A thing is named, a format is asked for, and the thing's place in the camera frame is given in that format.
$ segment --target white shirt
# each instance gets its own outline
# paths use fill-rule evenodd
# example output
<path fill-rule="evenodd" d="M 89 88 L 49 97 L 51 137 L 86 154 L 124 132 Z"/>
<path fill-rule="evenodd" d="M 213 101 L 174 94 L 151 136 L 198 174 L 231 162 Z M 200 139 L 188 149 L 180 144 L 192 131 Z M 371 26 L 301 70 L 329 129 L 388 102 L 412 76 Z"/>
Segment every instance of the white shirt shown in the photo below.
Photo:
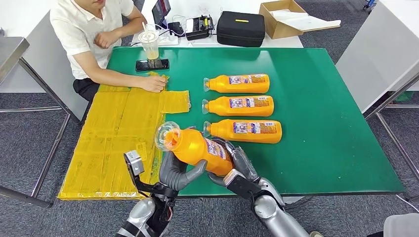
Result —
<path fill-rule="evenodd" d="M 91 51 L 101 68 L 106 68 L 112 48 L 121 46 L 121 39 L 107 49 L 93 43 L 100 32 L 112 31 L 122 26 L 122 16 L 131 14 L 132 0 L 105 0 L 102 18 L 97 18 L 81 8 L 74 0 L 56 0 L 51 7 L 50 20 L 52 27 L 67 52 L 73 75 L 76 79 L 89 76 L 75 61 L 73 55 Z"/>

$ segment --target green table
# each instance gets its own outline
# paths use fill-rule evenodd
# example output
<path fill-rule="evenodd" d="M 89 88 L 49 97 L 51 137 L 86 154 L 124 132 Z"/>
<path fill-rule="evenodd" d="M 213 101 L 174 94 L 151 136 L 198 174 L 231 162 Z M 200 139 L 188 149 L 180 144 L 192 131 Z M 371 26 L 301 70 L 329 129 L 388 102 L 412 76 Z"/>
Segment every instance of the green table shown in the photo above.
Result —
<path fill-rule="evenodd" d="M 259 175 L 269 179 L 285 196 L 320 194 L 400 193 L 403 186 L 364 120 L 324 49 L 320 48 L 160 48 L 168 58 L 168 90 L 189 90 L 188 113 L 166 115 L 181 128 L 226 117 L 203 115 L 202 99 L 220 94 L 203 91 L 203 78 L 218 75 L 266 73 L 267 95 L 275 102 L 267 119 L 282 124 L 277 144 L 237 142 Z M 135 72 L 135 61 L 146 59 L 140 47 L 115 48 L 108 68 Z M 206 175 L 180 192 L 183 196 L 231 195 Z"/>

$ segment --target floor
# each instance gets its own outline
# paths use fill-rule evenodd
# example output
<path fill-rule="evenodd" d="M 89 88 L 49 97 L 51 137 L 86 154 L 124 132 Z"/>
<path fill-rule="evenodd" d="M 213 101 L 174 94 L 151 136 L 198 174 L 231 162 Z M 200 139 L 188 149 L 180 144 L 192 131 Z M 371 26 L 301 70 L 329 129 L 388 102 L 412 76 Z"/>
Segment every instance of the floor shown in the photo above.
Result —
<path fill-rule="evenodd" d="M 298 0 L 313 16 L 341 19 L 342 27 L 301 36 L 305 47 L 325 47 L 334 62 L 368 16 L 363 0 Z M 414 96 L 413 102 L 419 103 Z M 0 108 L 53 105 L 45 94 L 0 94 Z M 388 109 L 382 114 L 406 151 L 419 166 L 418 110 Z M 64 114 L 60 111 L 0 115 L 0 183 L 29 193 L 48 155 Z M 419 195 L 419 182 L 402 160 L 377 118 L 368 121 L 397 175 L 407 197 Z M 73 122 L 65 130 L 40 197 L 52 200 L 59 191 L 81 127 Z M 43 209 L 0 197 L 0 237 L 111 237 L 125 221 L 135 201 L 60 201 Z M 414 210 L 395 195 L 323 196 L 288 207 L 307 231 L 326 237 L 365 237 L 381 231 L 386 217 Z M 179 199 L 169 226 L 171 237 L 269 236 L 239 198 Z"/>

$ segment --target black pants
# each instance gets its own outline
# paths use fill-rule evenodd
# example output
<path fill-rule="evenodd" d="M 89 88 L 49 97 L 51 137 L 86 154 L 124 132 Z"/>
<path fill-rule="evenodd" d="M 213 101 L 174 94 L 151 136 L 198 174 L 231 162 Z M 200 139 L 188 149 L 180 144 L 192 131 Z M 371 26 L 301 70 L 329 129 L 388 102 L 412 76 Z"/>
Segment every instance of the black pants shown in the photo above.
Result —
<path fill-rule="evenodd" d="M 76 79 L 73 82 L 74 91 L 83 97 L 85 100 L 92 102 L 94 95 L 99 89 L 99 85 L 90 78 Z"/>

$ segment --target plastic bottle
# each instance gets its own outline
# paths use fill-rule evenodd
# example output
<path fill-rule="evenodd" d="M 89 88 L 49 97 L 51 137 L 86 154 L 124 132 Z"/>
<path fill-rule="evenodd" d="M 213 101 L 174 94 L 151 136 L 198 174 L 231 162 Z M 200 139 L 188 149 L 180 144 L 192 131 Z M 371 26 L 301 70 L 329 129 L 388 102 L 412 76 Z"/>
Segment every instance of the plastic bottle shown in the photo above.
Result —
<path fill-rule="evenodd" d="M 161 125 L 155 137 L 156 146 L 162 151 L 173 151 L 176 157 L 190 165 L 206 159 L 207 171 L 226 175 L 233 169 L 230 155 L 220 144 L 202 136 L 195 129 L 181 130 L 175 122 Z"/>
<path fill-rule="evenodd" d="M 204 136 L 217 136 L 229 141 L 277 143 L 281 140 L 282 129 L 273 120 L 231 120 L 204 122 Z"/>
<path fill-rule="evenodd" d="M 271 116 L 274 101 L 271 96 L 219 97 L 202 101 L 202 113 L 215 113 L 220 116 Z"/>
<path fill-rule="evenodd" d="M 251 74 L 226 76 L 213 79 L 204 78 L 204 91 L 215 90 L 220 93 L 266 93 L 269 90 L 269 76 Z"/>

